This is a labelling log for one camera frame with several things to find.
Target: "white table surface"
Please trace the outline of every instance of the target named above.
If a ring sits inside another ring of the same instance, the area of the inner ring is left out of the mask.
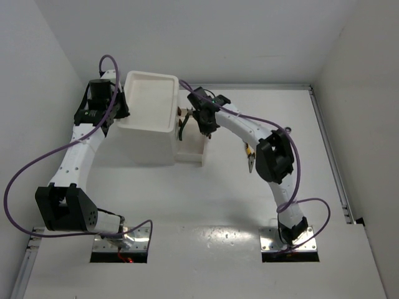
[[[363,227],[345,223],[308,91],[215,93],[247,114],[292,128],[302,161],[298,198],[324,198],[332,210],[317,238],[320,262],[262,263],[257,230],[276,224],[276,205],[267,183],[249,174],[243,142],[226,129],[213,134],[202,168],[143,167],[129,161],[113,126],[87,193],[131,225],[153,219],[148,263],[89,263],[90,236],[43,239],[25,299],[385,298]],[[186,94],[180,93],[183,107]],[[302,209],[316,230],[324,223],[322,204]]]

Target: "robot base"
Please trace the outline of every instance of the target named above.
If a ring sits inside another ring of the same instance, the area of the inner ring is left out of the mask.
[[[293,241],[293,245],[303,243],[313,236],[313,228],[307,230]],[[262,262],[319,262],[316,240],[312,239],[306,244],[291,250],[283,252],[287,245],[279,237],[277,227],[259,228],[259,238],[261,240]]]
[[[141,227],[127,235],[131,246],[118,247],[108,239],[99,235],[94,237],[91,263],[124,263],[131,259],[131,263],[147,263],[147,248],[150,240],[151,227]]]

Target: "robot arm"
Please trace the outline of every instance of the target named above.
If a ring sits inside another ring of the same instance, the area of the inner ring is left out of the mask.
[[[105,72],[101,79],[91,80],[87,93],[75,114],[71,142],[93,130],[103,118],[112,96],[115,73]],[[86,195],[86,181],[94,156],[116,118],[129,116],[122,87],[119,86],[109,119],[92,136],[71,146],[54,177],[46,187],[37,188],[35,199],[49,230],[118,233],[123,217],[97,209]]]
[[[223,126],[256,149],[257,173],[270,185],[277,206],[287,204],[294,188],[291,174],[294,170],[292,167],[294,156],[285,133],[279,130],[270,131],[254,121],[220,110],[212,103],[198,97],[198,94],[207,97],[200,87],[195,93],[188,95],[188,100],[195,109],[193,117],[198,122],[200,132],[209,135],[219,126]],[[231,101],[222,95],[209,99],[239,113]],[[281,235],[288,244],[292,244],[307,226],[307,219],[296,202],[279,214]]]

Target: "white plastic container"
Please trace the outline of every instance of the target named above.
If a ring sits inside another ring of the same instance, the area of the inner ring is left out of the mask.
[[[131,159],[139,164],[171,165],[177,152],[175,76],[131,71],[125,82],[130,116],[118,127]]]

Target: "white wall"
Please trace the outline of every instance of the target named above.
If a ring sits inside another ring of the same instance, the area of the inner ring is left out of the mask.
[[[399,298],[399,2],[360,0],[315,84],[357,217]]]
[[[36,0],[82,79],[104,52],[126,73],[309,83],[357,0]]]
[[[33,0],[6,0],[0,9],[0,190],[26,163],[69,141],[83,85]],[[32,167],[13,186],[12,215],[42,225],[34,199],[61,156]],[[0,212],[0,298],[11,294],[27,236]]]

